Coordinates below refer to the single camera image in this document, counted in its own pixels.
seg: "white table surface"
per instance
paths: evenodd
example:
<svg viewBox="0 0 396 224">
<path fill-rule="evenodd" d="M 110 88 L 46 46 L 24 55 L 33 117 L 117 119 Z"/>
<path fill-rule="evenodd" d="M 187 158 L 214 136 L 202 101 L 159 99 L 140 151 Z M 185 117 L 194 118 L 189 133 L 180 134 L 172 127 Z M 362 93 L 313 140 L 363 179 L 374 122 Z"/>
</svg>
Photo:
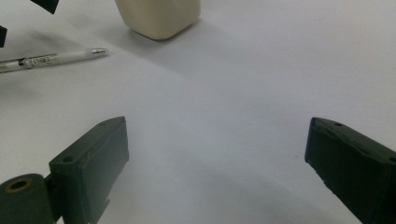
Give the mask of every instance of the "white table surface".
<svg viewBox="0 0 396 224">
<path fill-rule="evenodd" d="M 0 60 L 110 55 L 0 75 L 0 181 L 48 175 L 125 116 L 131 160 L 99 223 L 360 223 L 304 162 L 308 125 L 337 120 L 396 149 L 395 21 L 391 0 L 203 0 L 198 22 L 155 42 L 111 0 L 60 0 L 55 15 L 1 0 Z"/>
</svg>

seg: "dark green plastic block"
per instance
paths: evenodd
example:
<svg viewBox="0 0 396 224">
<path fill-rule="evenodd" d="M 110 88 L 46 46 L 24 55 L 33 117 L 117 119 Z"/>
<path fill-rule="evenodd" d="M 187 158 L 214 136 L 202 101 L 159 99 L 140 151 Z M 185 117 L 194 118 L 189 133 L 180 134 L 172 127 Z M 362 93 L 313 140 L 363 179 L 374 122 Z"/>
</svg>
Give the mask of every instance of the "dark green plastic block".
<svg viewBox="0 0 396 224">
<path fill-rule="evenodd" d="M 97 223 L 128 160 L 125 118 L 103 121 L 55 157 L 46 178 L 21 175 L 2 184 L 0 223 Z"/>
<path fill-rule="evenodd" d="M 396 222 L 396 153 L 346 125 L 312 118 L 305 161 L 364 224 Z"/>
<path fill-rule="evenodd" d="M 65 224 L 96 223 L 107 196 L 129 160 L 124 118 L 106 120 L 49 163 L 56 185 L 64 188 Z"/>
</svg>

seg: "screw hole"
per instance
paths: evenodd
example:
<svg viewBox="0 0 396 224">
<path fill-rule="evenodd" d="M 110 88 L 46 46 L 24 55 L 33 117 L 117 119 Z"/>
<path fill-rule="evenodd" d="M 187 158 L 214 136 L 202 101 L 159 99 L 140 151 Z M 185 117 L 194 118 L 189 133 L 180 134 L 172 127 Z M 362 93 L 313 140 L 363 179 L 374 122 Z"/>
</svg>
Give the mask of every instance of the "screw hole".
<svg viewBox="0 0 396 224">
<path fill-rule="evenodd" d="M 6 187 L 6 192 L 7 193 L 20 192 L 20 191 L 28 188 L 30 184 L 32 184 L 32 179 L 29 179 L 29 178 L 19 179 L 19 180 L 14 181 L 13 183 L 9 184 Z"/>
<path fill-rule="evenodd" d="M 21 180 L 16 183 L 13 183 L 9 188 L 10 189 L 20 189 L 27 185 L 26 180 Z"/>
<path fill-rule="evenodd" d="M 70 162 L 73 160 L 73 157 L 66 157 L 63 159 L 63 162 Z"/>
</svg>

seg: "cream bottle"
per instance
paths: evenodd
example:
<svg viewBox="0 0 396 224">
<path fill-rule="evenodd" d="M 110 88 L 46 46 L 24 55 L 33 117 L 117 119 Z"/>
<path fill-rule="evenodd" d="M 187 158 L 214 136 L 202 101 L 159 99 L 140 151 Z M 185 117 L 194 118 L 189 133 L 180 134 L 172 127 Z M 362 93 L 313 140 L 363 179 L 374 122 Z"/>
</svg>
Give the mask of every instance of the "cream bottle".
<svg viewBox="0 0 396 224">
<path fill-rule="evenodd" d="M 162 40 L 195 22 L 200 0 L 115 0 L 127 26 L 151 39 Z"/>
</svg>

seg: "white pen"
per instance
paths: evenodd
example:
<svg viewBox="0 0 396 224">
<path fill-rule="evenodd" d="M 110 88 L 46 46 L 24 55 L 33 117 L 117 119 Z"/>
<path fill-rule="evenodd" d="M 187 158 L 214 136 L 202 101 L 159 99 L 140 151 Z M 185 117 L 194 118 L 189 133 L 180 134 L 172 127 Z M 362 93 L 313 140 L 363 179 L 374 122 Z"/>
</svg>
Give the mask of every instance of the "white pen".
<svg viewBox="0 0 396 224">
<path fill-rule="evenodd" d="M 74 52 L 55 53 L 44 56 L 8 60 L 0 62 L 0 73 L 95 59 L 106 56 L 107 53 L 107 49 L 84 49 Z"/>
</svg>

